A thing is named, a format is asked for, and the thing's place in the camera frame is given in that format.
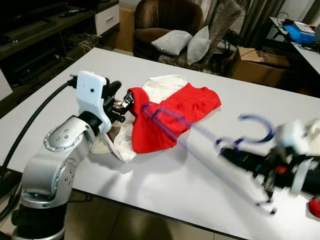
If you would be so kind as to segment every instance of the tiled floor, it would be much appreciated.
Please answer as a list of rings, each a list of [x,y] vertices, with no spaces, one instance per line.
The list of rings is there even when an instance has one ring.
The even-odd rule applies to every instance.
[[[71,200],[84,198],[79,192],[72,192],[70,197]],[[65,219],[65,240],[232,240],[95,197],[90,202],[68,203]],[[9,216],[0,231],[10,235],[13,230]]]

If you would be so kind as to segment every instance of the table surface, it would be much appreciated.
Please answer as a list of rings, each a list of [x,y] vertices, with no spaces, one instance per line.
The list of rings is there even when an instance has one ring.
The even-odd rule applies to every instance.
[[[252,121],[240,122],[243,113],[258,114],[274,126],[296,118],[304,123],[319,117],[320,99],[225,77],[192,71],[94,48],[40,90],[0,119],[4,137],[0,145],[0,164],[32,113],[55,89],[70,79],[69,74],[85,70],[120,80],[116,94],[121,99],[128,88],[142,86],[149,77],[179,74],[194,87],[206,86],[219,95],[222,105],[200,126],[219,137],[261,137],[265,129]],[[67,88],[55,97],[34,121],[14,153],[9,168],[22,172],[41,148],[45,134],[78,113],[76,91]],[[123,163],[112,154],[89,155],[78,167],[73,187],[103,198],[165,215],[216,233],[251,240],[319,240],[320,222],[306,210],[310,196],[292,196],[277,188],[274,203],[265,206],[268,215],[255,202],[266,199],[251,174],[218,156],[212,142],[195,129],[184,133],[189,149],[181,146],[148,154],[138,154]],[[273,142],[246,146],[261,154]]]
[[[282,27],[279,27],[279,23],[284,21],[284,19],[279,18],[277,21],[276,17],[269,17],[272,23],[276,26],[276,29],[281,32],[283,36],[287,35],[288,32],[284,30]],[[300,44],[296,42],[290,42],[295,49],[300,53],[301,56],[304,57],[304,59],[320,74],[320,53],[314,52],[314,51],[309,51],[306,49],[303,49],[300,47]]]

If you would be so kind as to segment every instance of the white cloth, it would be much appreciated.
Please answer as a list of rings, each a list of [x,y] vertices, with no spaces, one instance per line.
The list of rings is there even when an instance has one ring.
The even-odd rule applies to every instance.
[[[150,77],[144,83],[142,89],[148,94],[151,102],[159,104],[183,88],[187,83],[187,80],[181,75]],[[132,131],[135,117],[128,112],[125,118],[125,122],[120,123],[119,134],[114,138],[113,143],[104,134],[91,147],[92,154],[113,152],[120,161],[125,163],[130,162],[137,155],[132,147]]]

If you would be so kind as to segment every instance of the white drawer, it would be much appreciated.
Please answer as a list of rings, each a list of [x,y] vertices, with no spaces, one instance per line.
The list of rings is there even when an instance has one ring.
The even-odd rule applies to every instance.
[[[112,6],[95,15],[96,34],[101,35],[119,23],[119,4]]]

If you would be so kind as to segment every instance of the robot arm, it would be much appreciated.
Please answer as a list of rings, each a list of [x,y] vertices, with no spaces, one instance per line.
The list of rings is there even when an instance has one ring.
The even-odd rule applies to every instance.
[[[74,176],[99,133],[107,133],[114,121],[133,105],[129,93],[115,102],[119,81],[81,71],[77,77],[78,117],[71,116],[44,138],[40,152],[27,164],[22,174],[21,205],[12,214],[17,226],[13,240],[64,238],[64,219]]]

